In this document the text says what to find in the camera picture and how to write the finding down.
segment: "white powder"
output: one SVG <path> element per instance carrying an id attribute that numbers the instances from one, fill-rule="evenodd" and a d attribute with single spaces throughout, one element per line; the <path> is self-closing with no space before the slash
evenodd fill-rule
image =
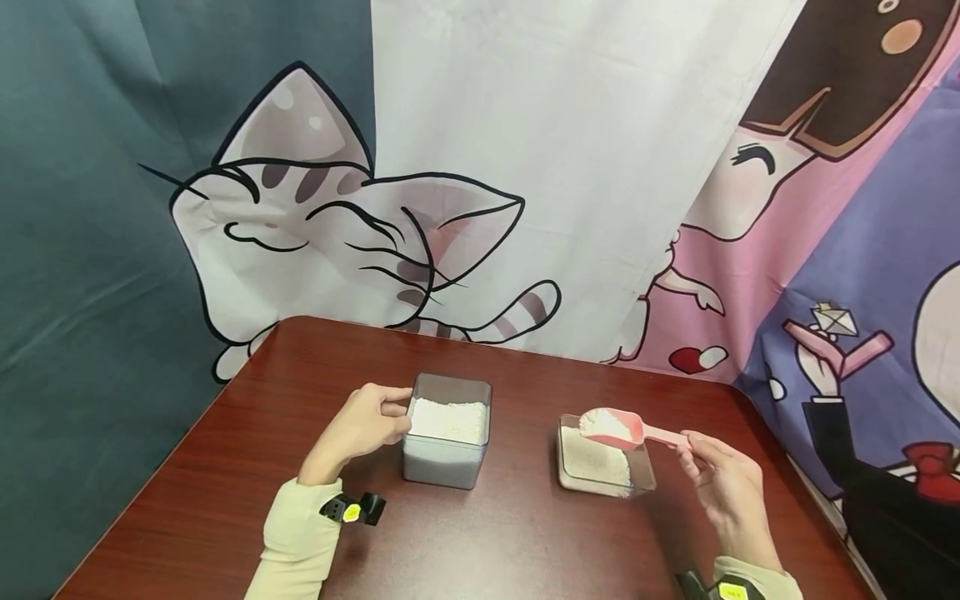
<path id="1" fill-rule="evenodd" d="M 630 440 L 633 435 L 630 429 L 603 409 L 591 410 L 580 417 L 580 435 L 582 436 L 612 436 L 620 440 Z"/>
<path id="2" fill-rule="evenodd" d="M 576 427 L 561 427 L 560 435 L 560 485 L 610 496 L 630 494 L 630 464 L 621 450 L 587 440 Z"/>
<path id="3" fill-rule="evenodd" d="M 426 398 L 414 398 L 411 435 L 481 445 L 487 424 L 487 405 L 483 402 L 441 404 Z"/>

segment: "cream sleeve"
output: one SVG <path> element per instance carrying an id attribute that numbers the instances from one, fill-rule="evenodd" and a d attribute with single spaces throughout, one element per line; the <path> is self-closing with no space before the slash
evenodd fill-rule
<path id="1" fill-rule="evenodd" d="M 328 486 L 283 484 L 263 526 L 264 550 L 246 600 L 317 600 L 340 539 L 340 523 L 320 509 L 342 491 L 340 479 Z"/>
<path id="2" fill-rule="evenodd" d="M 714 581 L 724 575 L 742 577 L 754 584 L 756 590 L 767 600 L 804 600 L 800 586 L 789 573 L 778 573 L 729 556 L 717 557 L 713 563 L 713 570 Z"/>

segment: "hand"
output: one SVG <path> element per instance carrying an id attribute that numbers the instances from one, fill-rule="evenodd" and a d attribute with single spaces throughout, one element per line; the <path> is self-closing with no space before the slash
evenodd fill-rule
<path id="1" fill-rule="evenodd" d="M 835 335 L 827 335 L 820 329 L 820 326 L 816 324 L 810 325 L 809 329 L 821 337 L 825 337 L 834 342 L 836 341 Z M 823 397 L 840 396 L 840 384 L 837 381 L 837 375 L 833 372 L 833 367 L 829 361 L 820 358 L 798 343 L 797 363 L 800 365 L 800 369 L 804 372 L 807 380 L 817 391 L 817 394 Z"/>
<path id="2" fill-rule="evenodd" d="M 783 571 L 770 537 L 760 465 L 723 442 L 683 431 L 690 448 L 678 447 L 680 465 L 693 481 L 723 553 L 746 563 Z"/>
<path id="3" fill-rule="evenodd" d="M 700 289 L 697 290 L 697 306 L 700 306 L 704 310 L 712 310 L 721 315 L 724 314 L 723 302 L 720 301 L 720 297 L 712 288 L 706 285 L 701 285 Z"/>
<path id="4" fill-rule="evenodd" d="M 373 383 L 354 390 L 307 454 L 298 483 L 331 484 L 351 458 L 399 442 L 410 431 L 411 423 L 406 407 L 397 402 L 410 397 L 411 392 L 410 388 L 385 388 Z"/>

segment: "fabric backdrop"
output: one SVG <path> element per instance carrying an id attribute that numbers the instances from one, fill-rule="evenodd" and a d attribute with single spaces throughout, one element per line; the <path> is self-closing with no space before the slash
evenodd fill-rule
<path id="1" fill-rule="evenodd" d="M 744 391 L 891 600 L 960 597 L 958 4 L 807 2 L 618 363 Z"/>
<path id="2" fill-rule="evenodd" d="M 0 5 L 0 596 L 55 590 L 285 317 L 633 344 L 802 3 Z"/>

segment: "reddish-brown table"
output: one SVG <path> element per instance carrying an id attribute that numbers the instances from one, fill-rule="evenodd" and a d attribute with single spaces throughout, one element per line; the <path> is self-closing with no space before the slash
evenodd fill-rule
<path id="1" fill-rule="evenodd" d="M 57 596 L 242 598 L 276 489 L 347 395 L 419 372 L 493 385 L 491 443 L 472 492 L 405 482 L 400 448 L 344 472 L 387 500 L 375 528 L 346 527 L 324 600 L 675 598 L 672 574 L 711 572 L 717 541 L 672 453 L 635 501 L 568 492 L 560 414 L 598 404 L 694 428 L 755 457 L 782 561 L 810 599 L 866 587 L 755 410 L 728 387 L 319 319 L 280 324 L 227 385 Z"/>

